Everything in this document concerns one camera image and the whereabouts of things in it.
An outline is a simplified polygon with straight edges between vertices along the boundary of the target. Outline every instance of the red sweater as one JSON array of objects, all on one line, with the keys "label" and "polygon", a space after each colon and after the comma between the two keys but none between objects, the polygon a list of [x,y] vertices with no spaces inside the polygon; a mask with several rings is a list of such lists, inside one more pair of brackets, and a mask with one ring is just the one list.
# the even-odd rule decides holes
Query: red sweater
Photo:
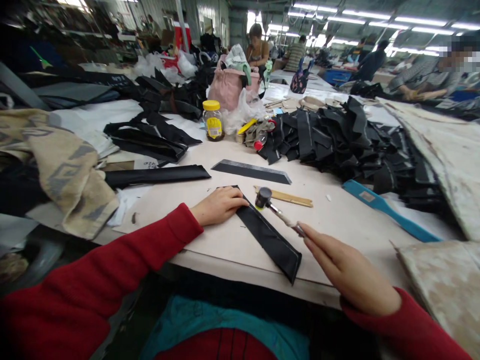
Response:
[{"label": "red sweater", "polygon": [[[88,359],[107,337],[109,317],[122,298],[149,271],[195,239],[203,229],[185,204],[168,216],[69,265],[53,270],[39,285],[1,301],[11,336],[24,359]],[[381,335],[405,359],[470,359],[403,290],[401,309],[386,317],[343,311],[359,326]],[[275,359],[257,339],[237,329],[214,329],[193,336],[155,359]]]}]

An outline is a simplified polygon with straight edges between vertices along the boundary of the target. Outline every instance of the glue jar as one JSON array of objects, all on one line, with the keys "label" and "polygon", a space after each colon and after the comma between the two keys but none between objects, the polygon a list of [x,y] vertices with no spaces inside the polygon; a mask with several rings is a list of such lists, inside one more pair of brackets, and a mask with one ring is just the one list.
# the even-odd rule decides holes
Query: glue jar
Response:
[{"label": "glue jar", "polygon": [[206,100],[203,102],[203,110],[206,138],[213,142],[221,141],[225,137],[225,133],[220,103],[216,100]]}]

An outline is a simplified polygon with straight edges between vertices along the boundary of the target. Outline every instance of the wooden ruler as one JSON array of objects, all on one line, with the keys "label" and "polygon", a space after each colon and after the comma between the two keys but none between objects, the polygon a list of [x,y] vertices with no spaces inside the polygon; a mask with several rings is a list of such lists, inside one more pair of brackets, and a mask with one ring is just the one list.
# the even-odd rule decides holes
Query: wooden ruler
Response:
[{"label": "wooden ruler", "polygon": [[[255,187],[255,192],[258,193],[261,186],[254,185],[254,187]],[[281,201],[284,201],[284,202],[287,202],[287,203],[302,205],[302,206],[306,206],[306,207],[309,207],[309,208],[314,207],[314,204],[312,203],[312,200],[310,200],[310,199],[290,195],[290,194],[280,192],[280,191],[272,190],[271,191],[271,197],[273,199],[281,200]]]}]

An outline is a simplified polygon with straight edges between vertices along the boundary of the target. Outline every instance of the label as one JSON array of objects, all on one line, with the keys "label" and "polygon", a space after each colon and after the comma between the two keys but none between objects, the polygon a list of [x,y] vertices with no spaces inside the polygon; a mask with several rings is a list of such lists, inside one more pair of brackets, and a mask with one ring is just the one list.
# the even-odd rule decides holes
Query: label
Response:
[{"label": "label", "polygon": [[222,135],[222,123],[220,119],[217,117],[209,117],[206,120],[206,130],[208,132],[208,136],[212,139],[219,137]]},{"label": "label", "polygon": [[360,197],[361,197],[363,200],[365,200],[365,201],[367,201],[367,202],[369,202],[369,203],[371,203],[373,200],[375,200],[375,196],[373,196],[371,193],[366,192],[366,191],[362,192],[362,193],[360,194]]}]

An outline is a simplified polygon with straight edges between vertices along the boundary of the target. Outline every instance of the yellow lid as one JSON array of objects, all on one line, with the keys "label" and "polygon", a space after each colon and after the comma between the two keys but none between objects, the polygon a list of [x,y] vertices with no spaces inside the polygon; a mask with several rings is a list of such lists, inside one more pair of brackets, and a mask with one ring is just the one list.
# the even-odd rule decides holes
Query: yellow lid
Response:
[{"label": "yellow lid", "polygon": [[207,111],[215,111],[220,109],[220,103],[216,100],[206,100],[202,104],[203,108]]}]

